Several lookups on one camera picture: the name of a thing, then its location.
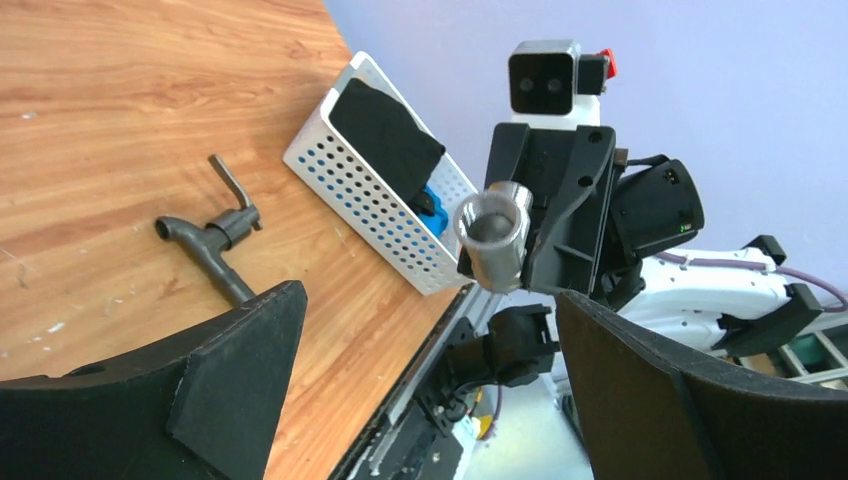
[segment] red clip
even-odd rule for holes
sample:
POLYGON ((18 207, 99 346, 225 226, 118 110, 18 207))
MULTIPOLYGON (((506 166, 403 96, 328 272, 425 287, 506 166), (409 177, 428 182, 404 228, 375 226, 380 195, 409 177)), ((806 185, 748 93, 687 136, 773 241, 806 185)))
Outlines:
POLYGON ((598 55, 603 55, 603 56, 609 58, 609 60, 610 60, 610 68, 607 71, 607 80, 616 76, 618 74, 618 68, 615 66, 615 55, 613 55, 612 49, 611 48, 605 48, 605 49, 601 50, 601 53, 599 53, 598 55))

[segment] gray wall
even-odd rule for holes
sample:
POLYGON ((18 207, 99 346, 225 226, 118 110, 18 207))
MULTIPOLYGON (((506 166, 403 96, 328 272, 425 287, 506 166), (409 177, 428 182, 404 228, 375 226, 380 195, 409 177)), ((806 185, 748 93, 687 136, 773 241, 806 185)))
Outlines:
POLYGON ((848 290, 848 2, 325 0, 478 187, 509 118, 506 61, 522 40, 612 47, 602 121, 633 155, 694 175, 707 227, 694 248, 777 235, 789 265, 848 290))

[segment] plastic bin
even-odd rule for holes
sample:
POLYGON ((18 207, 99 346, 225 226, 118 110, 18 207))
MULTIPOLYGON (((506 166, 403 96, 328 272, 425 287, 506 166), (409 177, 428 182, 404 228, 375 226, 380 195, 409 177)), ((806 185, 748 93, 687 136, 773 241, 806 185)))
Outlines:
MULTIPOLYGON (((440 238, 433 238, 330 124, 330 112, 352 78, 401 102, 419 128, 431 134, 374 60, 359 52, 295 136, 283 162, 422 294, 469 283, 456 273, 459 243, 451 224, 440 238)), ((439 161, 427 186, 441 199, 451 221, 459 203, 476 193, 448 154, 439 161)))

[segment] black camera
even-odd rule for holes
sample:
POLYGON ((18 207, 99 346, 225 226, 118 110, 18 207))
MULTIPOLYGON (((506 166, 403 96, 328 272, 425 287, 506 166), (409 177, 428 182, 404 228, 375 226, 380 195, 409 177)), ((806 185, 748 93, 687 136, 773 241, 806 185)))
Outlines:
POLYGON ((568 115, 575 95, 600 95, 609 71, 605 55, 582 55, 573 40, 522 42, 509 57, 509 97, 515 113, 568 115))

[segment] blue cloth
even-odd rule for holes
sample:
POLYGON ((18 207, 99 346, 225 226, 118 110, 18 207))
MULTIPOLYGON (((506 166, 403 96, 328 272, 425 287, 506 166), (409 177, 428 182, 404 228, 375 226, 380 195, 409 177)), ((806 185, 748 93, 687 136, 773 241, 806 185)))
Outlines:
POLYGON ((430 233, 438 238, 448 228, 448 212, 442 208, 442 200, 430 190, 430 187, 425 187, 424 191, 433 199, 433 211, 436 214, 433 216, 421 214, 418 215, 418 218, 427 227, 427 230, 430 230, 430 233))

